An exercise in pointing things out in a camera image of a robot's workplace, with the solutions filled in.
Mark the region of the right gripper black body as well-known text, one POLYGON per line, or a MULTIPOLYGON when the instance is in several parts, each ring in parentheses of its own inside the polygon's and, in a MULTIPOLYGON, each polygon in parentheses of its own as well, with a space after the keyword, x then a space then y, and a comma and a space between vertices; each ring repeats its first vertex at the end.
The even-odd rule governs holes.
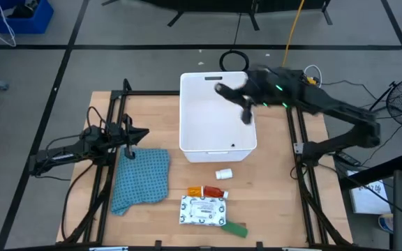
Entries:
POLYGON ((256 105, 293 106, 292 74, 288 68, 256 67, 246 71, 244 95, 256 105))

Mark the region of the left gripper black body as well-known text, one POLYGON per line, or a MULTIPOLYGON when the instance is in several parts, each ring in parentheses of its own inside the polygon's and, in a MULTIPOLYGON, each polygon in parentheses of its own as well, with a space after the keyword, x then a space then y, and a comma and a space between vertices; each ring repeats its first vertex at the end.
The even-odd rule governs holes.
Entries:
POLYGON ((131 145, 131 133, 132 130, 132 118, 127 114, 122 114, 120 122, 115 125, 112 136, 118 145, 125 144, 124 155, 130 159, 135 159, 135 153, 132 151, 131 145))

